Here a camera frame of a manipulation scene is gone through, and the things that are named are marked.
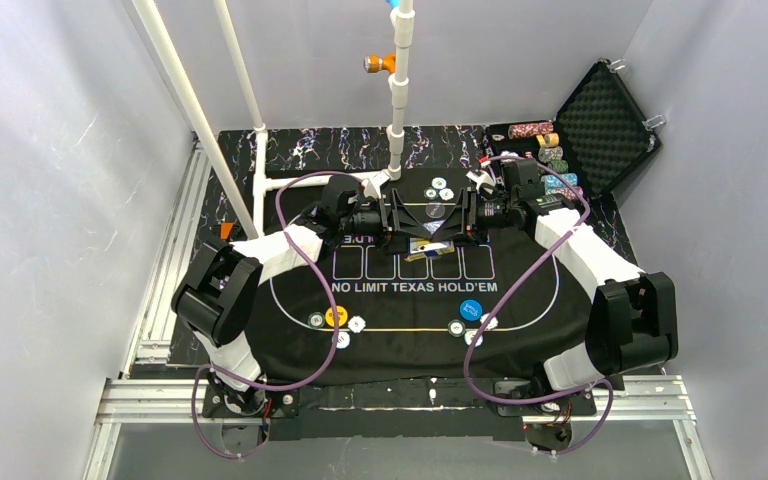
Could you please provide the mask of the blue playing card deck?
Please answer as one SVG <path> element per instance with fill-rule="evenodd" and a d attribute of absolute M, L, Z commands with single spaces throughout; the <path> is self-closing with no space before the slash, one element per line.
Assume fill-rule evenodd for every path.
<path fill-rule="evenodd" d="M 410 239 L 404 260 L 414 262 L 421 259 L 436 258 L 454 251 L 455 246 L 451 241 L 432 242 L 426 239 Z"/>

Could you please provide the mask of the blue small blind button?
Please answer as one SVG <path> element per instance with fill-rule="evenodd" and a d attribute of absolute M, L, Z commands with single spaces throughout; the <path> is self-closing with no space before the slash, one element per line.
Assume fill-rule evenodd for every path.
<path fill-rule="evenodd" d="M 477 300 L 466 299 L 460 304 L 459 312 L 465 321 L 477 322 L 482 318 L 484 309 Z"/>

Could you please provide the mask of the yellow big blind button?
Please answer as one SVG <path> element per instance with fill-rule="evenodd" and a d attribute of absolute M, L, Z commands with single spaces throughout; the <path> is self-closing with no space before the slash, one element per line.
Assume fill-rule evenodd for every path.
<path fill-rule="evenodd" d="M 338 326 L 339 328 L 343 328 L 349 319 L 348 311 L 343 306 L 336 306 L 335 308 L 329 307 L 325 314 L 325 323 L 329 328 L 334 328 L 335 326 Z"/>

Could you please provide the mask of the white light-blue ten chip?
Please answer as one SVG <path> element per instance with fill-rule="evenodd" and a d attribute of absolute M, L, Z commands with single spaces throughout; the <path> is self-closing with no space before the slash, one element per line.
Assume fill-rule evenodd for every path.
<path fill-rule="evenodd" d="M 479 335 L 476 329 L 466 330 L 463 339 L 468 346 L 473 345 L 475 348 L 480 347 L 484 342 L 484 337 Z"/>

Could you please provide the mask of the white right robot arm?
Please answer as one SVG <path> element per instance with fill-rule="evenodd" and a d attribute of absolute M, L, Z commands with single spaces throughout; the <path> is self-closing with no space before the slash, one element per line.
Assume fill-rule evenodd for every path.
<path fill-rule="evenodd" d="M 542 400 L 559 398 L 610 376 L 655 366 L 678 353 L 676 295 L 663 272 L 647 273 L 612 250 L 586 220 L 591 207 L 552 206 L 526 187 L 539 170 L 561 183 L 562 174 L 530 158 L 501 155 L 484 160 L 481 168 L 499 170 L 506 194 L 506 226 L 516 226 L 544 247 L 542 253 L 508 288 L 481 321 L 463 361 L 466 381 L 472 379 L 471 360 L 478 341 L 523 284 L 547 261 L 561 263 L 588 293 L 591 310 L 585 338 L 579 344 L 543 360 L 535 372 L 544 388 Z"/>

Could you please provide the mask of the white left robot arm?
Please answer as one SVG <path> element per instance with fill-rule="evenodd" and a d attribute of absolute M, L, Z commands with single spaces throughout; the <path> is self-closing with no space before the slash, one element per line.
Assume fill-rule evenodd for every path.
<path fill-rule="evenodd" d="M 334 359 L 340 327 L 332 328 L 331 346 L 309 377 L 286 386 L 259 382 L 262 369 L 245 334 L 261 284 L 297 267 L 311 269 L 329 307 L 337 302 L 317 261 L 345 235 L 369 235 L 380 248 L 403 253 L 413 239 L 433 234 L 402 204 L 396 192 L 383 195 L 370 179 L 324 171 L 327 182 L 320 201 L 303 210 L 297 221 L 279 220 L 278 232 L 229 243 L 211 239 L 190 263 L 171 301 L 209 356 L 208 369 L 233 391 L 270 392 L 299 389 L 322 375 Z"/>

